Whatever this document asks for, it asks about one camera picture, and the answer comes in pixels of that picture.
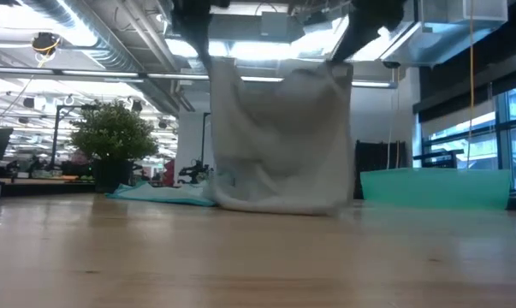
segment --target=black machine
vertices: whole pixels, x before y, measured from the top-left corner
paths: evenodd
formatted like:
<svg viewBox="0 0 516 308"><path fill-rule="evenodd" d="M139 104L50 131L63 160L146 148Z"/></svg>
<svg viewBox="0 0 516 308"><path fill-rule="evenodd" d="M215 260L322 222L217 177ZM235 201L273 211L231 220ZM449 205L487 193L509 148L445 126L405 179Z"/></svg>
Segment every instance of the black machine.
<svg viewBox="0 0 516 308"><path fill-rule="evenodd" d="M191 178L191 181L189 181L189 184L198 184L199 183L199 176L202 174L208 175L208 172L210 171L209 165L203 165L203 162L197 160L195 164L192 167L185 167L180 170L179 175L180 176L189 176ZM186 184L187 182L184 180L178 180L178 184Z"/></svg>
<svg viewBox="0 0 516 308"><path fill-rule="evenodd" d="M343 35L333 62L343 62L379 37L377 30L386 27L394 30L404 17L406 0L352 0L349 10L350 24ZM231 0L173 0L172 20L175 31L197 51L206 67L208 54L208 28L211 6L228 8Z"/></svg>

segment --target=white cloth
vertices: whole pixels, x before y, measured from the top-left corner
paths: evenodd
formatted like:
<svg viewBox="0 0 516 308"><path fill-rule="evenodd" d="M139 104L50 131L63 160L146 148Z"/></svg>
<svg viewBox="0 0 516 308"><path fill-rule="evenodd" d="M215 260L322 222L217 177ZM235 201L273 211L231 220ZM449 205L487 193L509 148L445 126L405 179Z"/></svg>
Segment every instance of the white cloth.
<svg viewBox="0 0 516 308"><path fill-rule="evenodd" d="M214 199L223 208L319 215L353 198L353 67L295 70L258 90L211 68Z"/></svg>

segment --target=teal plastic bin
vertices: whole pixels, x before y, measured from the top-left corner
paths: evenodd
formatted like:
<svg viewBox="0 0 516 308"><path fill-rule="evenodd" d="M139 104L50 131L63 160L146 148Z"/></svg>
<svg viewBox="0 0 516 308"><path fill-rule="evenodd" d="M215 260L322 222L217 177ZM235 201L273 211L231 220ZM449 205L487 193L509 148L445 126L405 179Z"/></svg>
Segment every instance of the teal plastic bin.
<svg viewBox="0 0 516 308"><path fill-rule="evenodd" d="M374 205L422 209L504 210L509 170L390 169L360 174Z"/></svg>

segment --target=plant pot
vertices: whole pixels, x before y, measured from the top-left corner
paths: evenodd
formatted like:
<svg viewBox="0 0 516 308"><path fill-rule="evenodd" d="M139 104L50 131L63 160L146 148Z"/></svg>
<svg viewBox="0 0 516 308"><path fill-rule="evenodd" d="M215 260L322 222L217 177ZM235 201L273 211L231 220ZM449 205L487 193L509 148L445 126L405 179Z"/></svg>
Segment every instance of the plant pot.
<svg viewBox="0 0 516 308"><path fill-rule="evenodd" d="M96 193L112 193L119 185L128 185L133 162L94 160L92 171L96 181Z"/></svg>

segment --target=wooden table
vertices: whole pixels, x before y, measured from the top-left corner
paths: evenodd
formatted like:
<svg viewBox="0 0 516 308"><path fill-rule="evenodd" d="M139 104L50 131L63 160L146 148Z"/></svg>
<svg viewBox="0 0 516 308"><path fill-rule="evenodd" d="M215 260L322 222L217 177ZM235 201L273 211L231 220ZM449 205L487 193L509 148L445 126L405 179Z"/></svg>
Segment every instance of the wooden table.
<svg viewBox="0 0 516 308"><path fill-rule="evenodd" d="M507 212L2 202L0 307L516 307Z"/></svg>

